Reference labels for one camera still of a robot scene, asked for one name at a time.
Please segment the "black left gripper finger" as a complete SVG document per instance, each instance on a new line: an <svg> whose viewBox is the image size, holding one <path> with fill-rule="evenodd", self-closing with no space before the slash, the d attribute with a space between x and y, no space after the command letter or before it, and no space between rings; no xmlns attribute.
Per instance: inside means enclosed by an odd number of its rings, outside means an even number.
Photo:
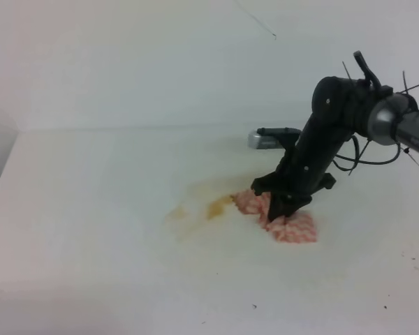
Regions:
<svg viewBox="0 0 419 335"><path fill-rule="evenodd" d="M267 214L268 221L272 222L277 218L287 217L289 216L288 212L288 197L286 195L272 193L270 195L270 205Z"/></svg>

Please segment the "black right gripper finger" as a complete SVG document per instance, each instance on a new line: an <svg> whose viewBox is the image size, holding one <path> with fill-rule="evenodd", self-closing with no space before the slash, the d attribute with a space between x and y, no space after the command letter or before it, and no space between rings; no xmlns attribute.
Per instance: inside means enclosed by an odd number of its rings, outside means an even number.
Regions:
<svg viewBox="0 0 419 335"><path fill-rule="evenodd" d="M291 198L285 198L283 204L282 214L285 217L291 217L299 209L307 206L312 201L312 196L293 196Z"/></svg>

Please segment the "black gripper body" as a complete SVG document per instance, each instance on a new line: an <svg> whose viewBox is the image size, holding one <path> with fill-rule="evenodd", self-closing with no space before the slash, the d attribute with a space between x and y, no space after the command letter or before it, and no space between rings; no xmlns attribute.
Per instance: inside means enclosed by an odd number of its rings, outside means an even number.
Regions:
<svg viewBox="0 0 419 335"><path fill-rule="evenodd" d="M293 147L285 150L276 170L254 179L251 188L256 195L270 192L293 196L315 193L328 166L345 141L349 129L339 122L321 121L312 115L301 130Z"/></svg>

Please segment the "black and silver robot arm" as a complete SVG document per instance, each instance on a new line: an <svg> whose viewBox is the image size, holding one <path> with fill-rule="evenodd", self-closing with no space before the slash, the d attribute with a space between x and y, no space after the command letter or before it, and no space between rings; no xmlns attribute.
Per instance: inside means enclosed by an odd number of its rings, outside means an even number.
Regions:
<svg viewBox="0 0 419 335"><path fill-rule="evenodd" d="M341 146L361 135L383 146L404 145L419 153L419 108L409 89L396 92L382 85L361 52L354 58L364 77L325 77L316 86L311 116L302 130L258 128L249 134L252 149L285 151L276 170L254 179L255 195L269 193L267 218L292 216L312 195L331 189L336 180L327 168Z"/></svg>

